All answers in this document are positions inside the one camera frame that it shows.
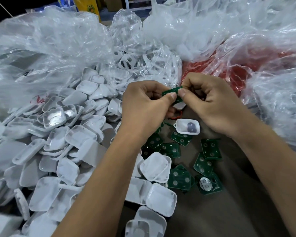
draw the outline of cartoon frog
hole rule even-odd
[[[95,13],[95,8],[94,8],[94,6],[92,4],[88,5],[88,12]]]

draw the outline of table surface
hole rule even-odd
[[[272,200],[237,144],[210,130],[188,107],[182,117],[198,120],[202,131],[186,147],[181,146],[182,156],[174,159],[174,163],[183,163],[190,173],[197,175],[193,165],[201,151],[200,140],[221,138],[222,161],[215,163],[214,172],[224,190],[206,196],[196,186],[186,194],[175,190],[178,201],[174,214],[167,221],[165,237],[289,236]],[[174,127],[164,125],[160,135],[165,143],[173,142],[170,139],[173,131]],[[123,236],[123,228],[134,218],[138,207],[130,208],[127,204],[123,207],[116,236]]]

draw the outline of pile of white plastic shells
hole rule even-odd
[[[0,122],[0,206],[16,199],[26,220],[21,235],[52,235],[114,139],[122,95],[96,70],[85,68],[79,81],[10,109]],[[147,226],[150,236],[164,235],[161,215],[171,216],[177,200],[164,187],[170,167],[171,159],[158,152],[146,160],[138,154],[126,200],[143,206],[126,235],[147,232]],[[28,198],[23,188],[33,191]]]

